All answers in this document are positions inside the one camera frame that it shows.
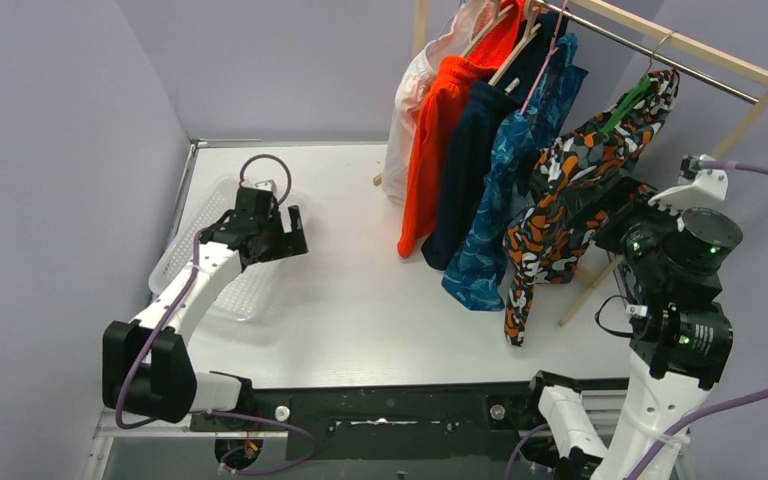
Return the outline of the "camouflage orange black shorts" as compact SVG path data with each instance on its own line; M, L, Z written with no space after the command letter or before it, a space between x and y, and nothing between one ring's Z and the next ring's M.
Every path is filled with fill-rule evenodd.
M513 267L504 332L520 347L538 284L573 278L610 210L587 210L604 183L632 172L664 127L680 85L675 69L650 71L608 110L542 147L529 172L534 204L503 236Z

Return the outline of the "green hanger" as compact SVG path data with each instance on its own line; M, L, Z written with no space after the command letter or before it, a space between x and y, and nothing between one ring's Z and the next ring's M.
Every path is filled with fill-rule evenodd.
M626 95L622 98L622 100L618 103L616 108L613 110L613 113L608 118L608 120L602 125L600 129L601 133L603 134L610 133L621 122L621 120L634 108L634 106L646 97L647 91L650 89L650 86L652 84L652 80L650 79L649 72L652 70L652 67L653 67L654 56L659 51L661 46L668 39L670 39L675 33L676 33L675 30L671 30L656 45L655 49L652 51L652 53L649 56L649 64L644 74L641 76L639 82L631 90L629 90L626 93Z

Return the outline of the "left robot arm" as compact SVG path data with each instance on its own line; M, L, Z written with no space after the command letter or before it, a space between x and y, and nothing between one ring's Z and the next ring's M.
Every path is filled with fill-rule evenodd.
M102 337L101 394L114 410L141 422L175 423L214 410L233 427L255 416L248 379L197 371L187 345L220 293L248 268L307 253L299 206L282 206L267 190L239 187L233 208L199 229L190 256L169 286L131 320Z

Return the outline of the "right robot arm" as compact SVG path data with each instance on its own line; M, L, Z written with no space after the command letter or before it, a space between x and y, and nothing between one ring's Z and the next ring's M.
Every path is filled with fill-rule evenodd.
M522 411L550 431L558 479L667 479L689 440L680 420L720 381L732 349L718 273L743 233L708 207L662 210L656 190L624 172L585 187L583 196L570 223L605 212L595 243L622 257L633 281L625 308L627 393L609 443L596 433L572 379L539 372Z

